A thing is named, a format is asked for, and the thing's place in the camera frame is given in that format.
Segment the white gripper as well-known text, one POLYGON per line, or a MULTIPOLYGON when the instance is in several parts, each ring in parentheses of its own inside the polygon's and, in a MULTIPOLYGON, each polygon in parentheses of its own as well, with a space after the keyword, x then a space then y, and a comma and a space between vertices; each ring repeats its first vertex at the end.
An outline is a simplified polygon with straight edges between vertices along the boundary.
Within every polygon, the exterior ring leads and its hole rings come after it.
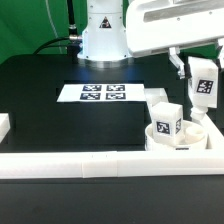
POLYGON ((133 0, 126 12, 126 36, 134 57, 168 51, 181 79, 180 49, 216 42, 216 61, 224 69, 224 0, 133 0))

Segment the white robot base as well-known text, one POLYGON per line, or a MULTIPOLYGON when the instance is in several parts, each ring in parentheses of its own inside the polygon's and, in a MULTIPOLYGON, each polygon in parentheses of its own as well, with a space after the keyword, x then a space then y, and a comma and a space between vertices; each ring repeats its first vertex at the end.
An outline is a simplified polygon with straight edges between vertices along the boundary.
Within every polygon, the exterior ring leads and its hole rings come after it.
POLYGON ((77 57, 82 65, 102 69, 132 62, 123 25, 123 0, 87 0, 87 26, 77 57))

